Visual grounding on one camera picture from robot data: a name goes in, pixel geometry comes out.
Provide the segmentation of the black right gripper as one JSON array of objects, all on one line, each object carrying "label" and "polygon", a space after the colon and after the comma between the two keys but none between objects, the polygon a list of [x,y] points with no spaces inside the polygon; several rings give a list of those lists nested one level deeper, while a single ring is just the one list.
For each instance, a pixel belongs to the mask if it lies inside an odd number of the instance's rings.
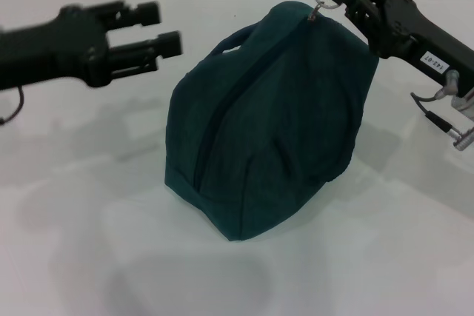
[{"label": "black right gripper", "polygon": [[331,1],[345,4],[345,16],[381,58],[400,58],[443,84],[447,70],[422,61],[431,53],[458,71],[459,97],[473,91],[473,50],[427,19],[413,0]]}]

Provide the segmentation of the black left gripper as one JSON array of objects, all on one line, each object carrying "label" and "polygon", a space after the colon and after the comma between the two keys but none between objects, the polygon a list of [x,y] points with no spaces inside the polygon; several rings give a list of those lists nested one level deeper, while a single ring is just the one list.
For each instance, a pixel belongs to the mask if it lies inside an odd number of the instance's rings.
[{"label": "black left gripper", "polygon": [[64,7],[49,22],[5,31],[1,33],[1,89],[63,77],[78,78],[97,88],[119,78],[154,72],[158,57],[183,53],[179,31],[110,51],[106,33],[160,23],[158,2],[131,7],[119,0],[88,7],[88,11]]}]

